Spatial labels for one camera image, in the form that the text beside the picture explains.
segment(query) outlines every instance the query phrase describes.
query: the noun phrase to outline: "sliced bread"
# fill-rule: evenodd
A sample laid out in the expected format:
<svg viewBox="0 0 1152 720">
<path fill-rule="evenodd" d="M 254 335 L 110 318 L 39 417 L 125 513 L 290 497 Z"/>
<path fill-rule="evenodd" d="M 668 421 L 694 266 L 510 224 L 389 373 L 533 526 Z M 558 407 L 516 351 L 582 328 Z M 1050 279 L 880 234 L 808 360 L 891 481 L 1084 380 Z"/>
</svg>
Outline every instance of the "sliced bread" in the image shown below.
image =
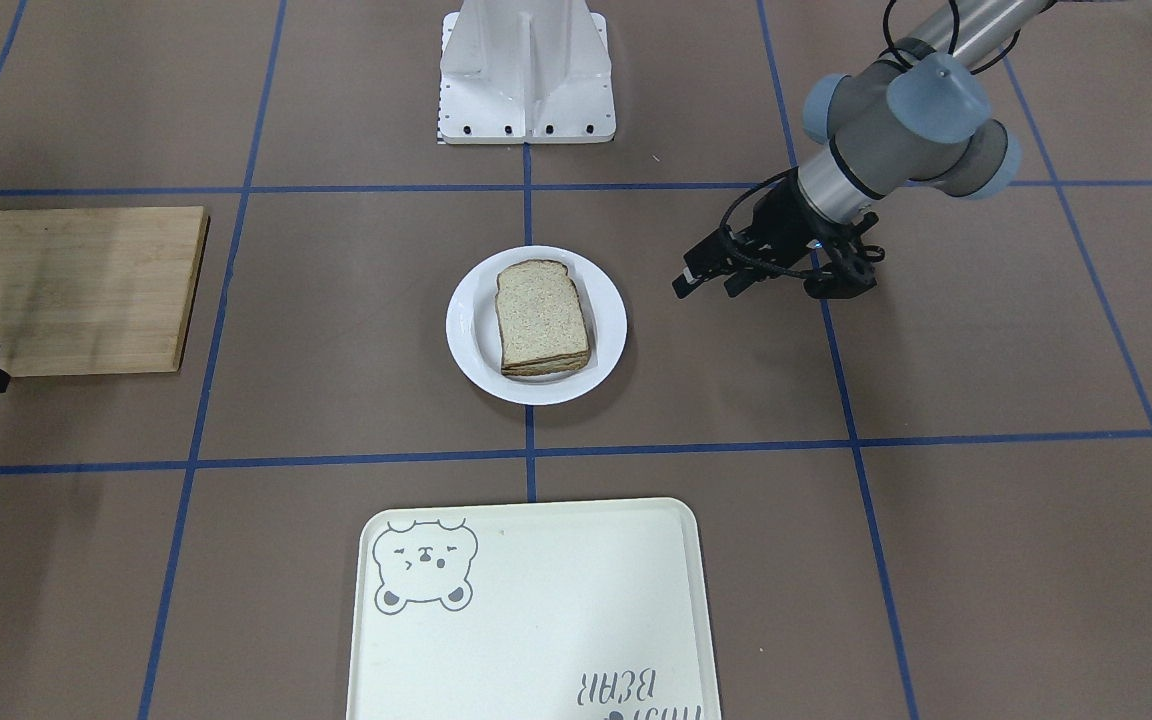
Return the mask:
<svg viewBox="0 0 1152 720">
<path fill-rule="evenodd" d="M 500 373 L 544 376 L 589 364 L 576 283 L 558 260 L 524 260 L 497 275 Z"/>
</svg>

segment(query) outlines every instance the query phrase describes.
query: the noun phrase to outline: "bear illustration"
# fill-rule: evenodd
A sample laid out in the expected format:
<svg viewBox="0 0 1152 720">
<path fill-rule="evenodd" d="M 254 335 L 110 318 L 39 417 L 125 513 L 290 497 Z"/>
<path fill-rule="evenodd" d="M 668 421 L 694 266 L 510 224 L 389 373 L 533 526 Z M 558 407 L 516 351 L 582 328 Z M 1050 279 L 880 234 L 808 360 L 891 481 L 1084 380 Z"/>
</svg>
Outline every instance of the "bear illustration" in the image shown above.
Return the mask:
<svg viewBox="0 0 1152 720">
<path fill-rule="evenodd" d="M 444 604 L 462 611 L 473 597 L 470 562 L 479 552 L 479 538 L 465 522 L 448 526 L 442 521 L 394 525 L 384 530 L 371 546 L 380 568 L 376 607 L 396 615 L 408 602 Z"/>
</svg>

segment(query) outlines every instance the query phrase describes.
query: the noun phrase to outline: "white plate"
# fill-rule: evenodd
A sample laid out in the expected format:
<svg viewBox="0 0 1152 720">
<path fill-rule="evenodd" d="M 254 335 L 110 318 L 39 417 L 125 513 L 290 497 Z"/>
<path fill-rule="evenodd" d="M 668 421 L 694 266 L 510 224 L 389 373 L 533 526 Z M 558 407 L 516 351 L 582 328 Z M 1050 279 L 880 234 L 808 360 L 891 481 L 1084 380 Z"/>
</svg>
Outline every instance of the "white plate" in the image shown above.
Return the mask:
<svg viewBox="0 0 1152 720">
<path fill-rule="evenodd" d="M 581 370 L 532 378 L 500 374 L 500 328 L 495 314 L 495 279 L 500 270 L 523 260 L 558 260 L 576 283 L 589 332 L 589 364 Z M 447 306 L 447 346 L 470 381 L 492 395 L 523 406 L 553 406 L 585 395 L 602 382 L 626 349 L 626 303 L 612 278 L 570 250 L 514 247 L 479 263 L 462 279 Z"/>
<path fill-rule="evenodd" d="M 700 538 L 668 498 L 387 510 L 348 720 L 719 720 Z"/>
</svg>

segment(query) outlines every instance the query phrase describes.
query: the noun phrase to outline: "plastic tray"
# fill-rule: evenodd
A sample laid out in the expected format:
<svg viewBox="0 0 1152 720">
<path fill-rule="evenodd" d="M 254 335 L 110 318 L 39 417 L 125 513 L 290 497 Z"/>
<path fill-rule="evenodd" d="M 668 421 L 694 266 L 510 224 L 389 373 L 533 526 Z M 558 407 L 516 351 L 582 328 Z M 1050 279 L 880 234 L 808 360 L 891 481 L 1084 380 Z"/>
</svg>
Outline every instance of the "plastic tray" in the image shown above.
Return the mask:
<svg viewBox="0 0 1152 720">
<path fill-rule="evenodd" d="M 362 530 L 348 720 L 721 717 L 677 500 L 381 511 Z"/>
</svg>

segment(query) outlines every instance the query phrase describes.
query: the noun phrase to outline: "wooden cutting board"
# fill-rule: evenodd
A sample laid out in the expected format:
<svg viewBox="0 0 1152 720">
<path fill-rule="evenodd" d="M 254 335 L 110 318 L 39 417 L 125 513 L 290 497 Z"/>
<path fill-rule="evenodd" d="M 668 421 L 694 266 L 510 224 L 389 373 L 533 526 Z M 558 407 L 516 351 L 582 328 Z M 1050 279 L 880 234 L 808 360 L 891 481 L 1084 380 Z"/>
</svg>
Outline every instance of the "wooden cutting board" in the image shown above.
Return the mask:
<svg viewBox="0 0 1152 720">
<path fill-rule="evenodd" d="M 0 365 L 175 372 L 206 232 L 205 209 L 0 211 Z"/>
</svg>

